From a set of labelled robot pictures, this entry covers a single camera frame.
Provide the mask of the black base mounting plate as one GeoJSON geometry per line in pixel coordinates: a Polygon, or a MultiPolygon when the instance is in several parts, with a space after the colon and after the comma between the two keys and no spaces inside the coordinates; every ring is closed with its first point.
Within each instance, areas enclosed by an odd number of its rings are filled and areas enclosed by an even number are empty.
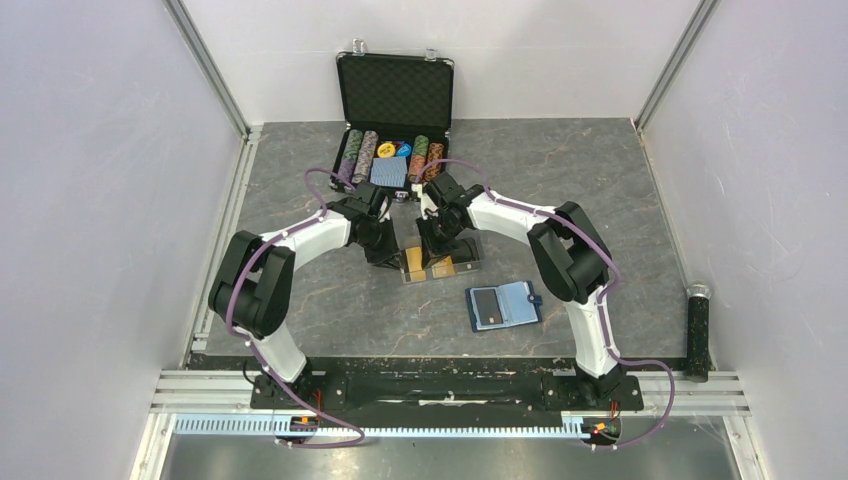
{"type": "Polygon", "coordinates": [[[362,429],[548,427],[564,411],[644,408],[635,376],[592,380],[568,357],[312,357],[289,387],[362,429]]]}

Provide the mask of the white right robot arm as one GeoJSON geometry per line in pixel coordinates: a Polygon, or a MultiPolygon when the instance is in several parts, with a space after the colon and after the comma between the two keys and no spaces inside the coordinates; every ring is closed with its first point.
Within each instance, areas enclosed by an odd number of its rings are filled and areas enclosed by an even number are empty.
{"type": "Polygon", "coordinates": [[[609,321],[607,294],[617,275],[610,252],[583,209],[502,196],[483,185],[465,188],[448,173],[413,188],[424,258],[443,256],[465,230],[493,232],[527,245],[542,282],[564,302],[577,353],[577,392],[591,408],[618,393],[625,369],[609,321]]]}

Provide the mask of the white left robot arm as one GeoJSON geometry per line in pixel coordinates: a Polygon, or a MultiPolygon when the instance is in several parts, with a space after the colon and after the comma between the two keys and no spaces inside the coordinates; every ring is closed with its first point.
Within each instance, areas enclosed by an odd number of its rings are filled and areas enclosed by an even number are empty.
{"type": "Polygon", "coordinates": [[[391,194],[365,182],[303,221],[264,234],[242,230],[229,240],[208,306],[245,342],[288,406],[302,407],[314,394],[313,379],[303,373],[309,361],[285,324],[295,273],[351,245],[359,246],[372,266],[396,267],[400,249],[392,203],[391,194]]]}

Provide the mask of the yellow dealer button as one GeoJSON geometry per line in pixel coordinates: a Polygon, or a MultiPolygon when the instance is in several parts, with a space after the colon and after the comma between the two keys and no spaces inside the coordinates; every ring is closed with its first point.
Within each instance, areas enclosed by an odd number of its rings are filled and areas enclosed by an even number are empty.
{"type": "Polygon", "coordinates": [[[397,147],[393,142],[383,142],[376,149],[378,158],[394,157],[397,152],[397,147]]]}

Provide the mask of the black poker chip case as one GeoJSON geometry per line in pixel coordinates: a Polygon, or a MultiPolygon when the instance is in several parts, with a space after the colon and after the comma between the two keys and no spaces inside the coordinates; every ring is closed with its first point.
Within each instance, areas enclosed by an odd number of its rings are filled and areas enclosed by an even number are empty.
{"type": "Polygon", "coordinates": [[[449,151],[455,62],[445,57],[342,51],[335,57],[345,131],[332,171],[352,130],[374,131],[380,143],[414,144],[423,135],[449,151]]]}

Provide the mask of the blue leather card holder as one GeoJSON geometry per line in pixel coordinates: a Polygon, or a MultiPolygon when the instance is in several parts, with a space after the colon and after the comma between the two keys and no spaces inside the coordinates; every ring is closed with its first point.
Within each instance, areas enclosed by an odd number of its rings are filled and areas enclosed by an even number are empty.
{"type": "Polygon", "coordinates": [[[472,287],[465,290],[465,300],[469,314],[471,330],[475,333],[496,331],[542,322],[542,297],[535,291],[531,281],[517,281],[497,286],[472,287]],[[494,288],[503,316],[503,324],[489,329],[480,329],[474,291],[494,288]]]}

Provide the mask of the clear acrylic card box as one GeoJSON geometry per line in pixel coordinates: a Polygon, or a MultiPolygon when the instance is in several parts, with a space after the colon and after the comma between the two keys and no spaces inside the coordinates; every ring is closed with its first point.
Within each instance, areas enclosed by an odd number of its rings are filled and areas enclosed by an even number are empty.
{"type": "Polygon", "coordinates": [[[470,274],[481,270],[483,263],[483,250],[481,242],[478,239],[477,241],[480,248],[479,262],[453,264],[449,258],[445,258],[430,268],[421,267],[420,244],[402,248],[400,251],[400,259],[402,262],[400,275],[402,282],[404,284],[422,283],[470,274]]]}

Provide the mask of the blue playing card deck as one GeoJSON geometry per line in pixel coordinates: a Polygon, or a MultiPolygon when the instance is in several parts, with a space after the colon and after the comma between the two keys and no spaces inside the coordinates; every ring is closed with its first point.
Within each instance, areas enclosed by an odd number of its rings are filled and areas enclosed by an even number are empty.
{"type": "Polygon", "coordinates": [[[408,175],[406,157],[375,158],[372,162],[369,181],[388,188],[403,188],[408,175]]]}

